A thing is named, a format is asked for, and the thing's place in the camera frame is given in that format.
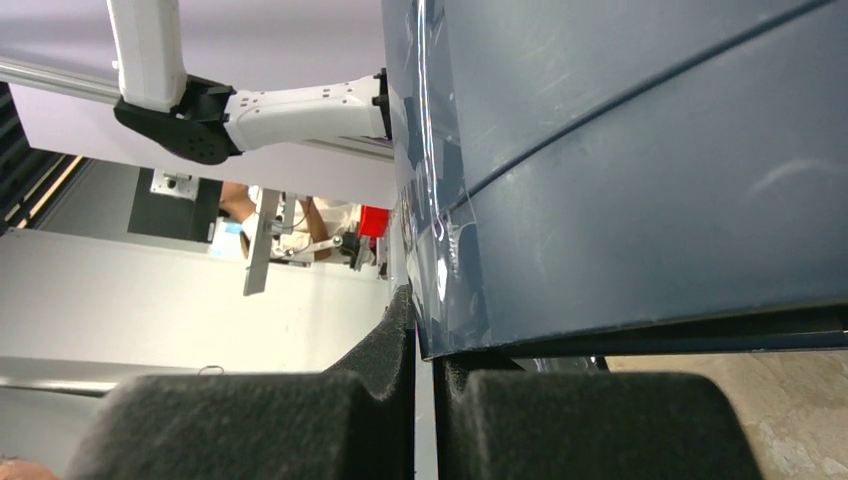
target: white robotic arm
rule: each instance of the white robotic arm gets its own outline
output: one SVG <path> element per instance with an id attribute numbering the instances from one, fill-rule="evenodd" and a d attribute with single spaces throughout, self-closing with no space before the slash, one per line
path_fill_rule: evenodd
<path id="1" fill-rule="evenodd" d="M 185 93 L 178 0 L 109 0 L 124 101 L 170 112 Z"/>
<path id="2" fill-rule="evenodd" d="M 172 153 L 215 165 L 266 145 L 391 139 L 385 70 L 320 87 L 254 92 L 186 74 L 178 0 L 108 0 L 118 48 L 115 117 Z"/>

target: black cable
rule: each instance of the black cable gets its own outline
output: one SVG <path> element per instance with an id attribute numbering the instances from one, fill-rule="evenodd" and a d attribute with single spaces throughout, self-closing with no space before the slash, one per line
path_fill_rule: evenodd
<path id="1" fill-rule="evenodd" d="M 310 200 L 310 201 L 309 201 L 309 205 L 307 205 L 307 206 L 306 206 L 306 210 L 303 212 L 303 218 L 301 218 L 301 219 L 300 219 L 300 221 L 299 221 L 299 222 L 297 222 L 296 224 L 292 225 L 292 229 L 295 229 L 295 228 L 299 227 L 301 223 L 303 223 L 303 222 L 305 222 L 305 221 L 306 221 L 306 217 L 308 217 L 308 216 L 309 216 L 309 212 L 311 212 L 311 211 L 312 211 L 312 204 L 313 204 L 313 203 L 314 203 L 314 200 Z"/>

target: red object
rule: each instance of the red object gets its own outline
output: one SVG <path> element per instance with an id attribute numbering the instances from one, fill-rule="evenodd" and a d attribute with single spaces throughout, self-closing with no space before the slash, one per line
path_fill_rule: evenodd
<path id="1" fill-rule="evenodd" d="M 359 236 L 382 237 L 389 225 L 389 211 L 383 208 L 362 206 L 359 219 Z"/>

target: black foam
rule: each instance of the black foam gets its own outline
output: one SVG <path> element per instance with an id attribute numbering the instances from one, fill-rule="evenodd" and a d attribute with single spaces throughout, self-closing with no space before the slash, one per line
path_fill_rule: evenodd
<path id="1" fill-rule="evenodd" d="M 443 478 L 761 478 L 733 409 L 703 377 L 489 370 L 464 387 L 437 410 Z"/>
<path id="2" fill-rule="evenodd" d="M 409 301 L 400 289 L 383 322 L 326 373 L 119 387 L 67 478 L 411 478 Z"/>

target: gray panel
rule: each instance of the gray panel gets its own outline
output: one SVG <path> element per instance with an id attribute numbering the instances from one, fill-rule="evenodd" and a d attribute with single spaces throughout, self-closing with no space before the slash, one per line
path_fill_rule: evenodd
<path id="1" fill-rule="evenodd" d="M 196 198 L 191 200 L 154 192 L 151 185 L 156 172 L 161 171 L 139 171 L 127 232 L 212 243 L 222 182 L 195 178 Z"/>
<path id="2" fill-rule="evenodd" d="M 466 186 L 640 82 L 805 3 L 820 2 L 446 2 Z M 433 63 L 428 75 L 445 68 Z"/>
<path id="3" fill-rule="evenodd" d="M 848 297 L 846 20 L 764 34 L 474 196 L 491 338 L 464 348 Z"/>
<path id="4" fill-rule="evenodd" d="M 100 400 L 0 388 L 0 453 L 62 477 Z"/>

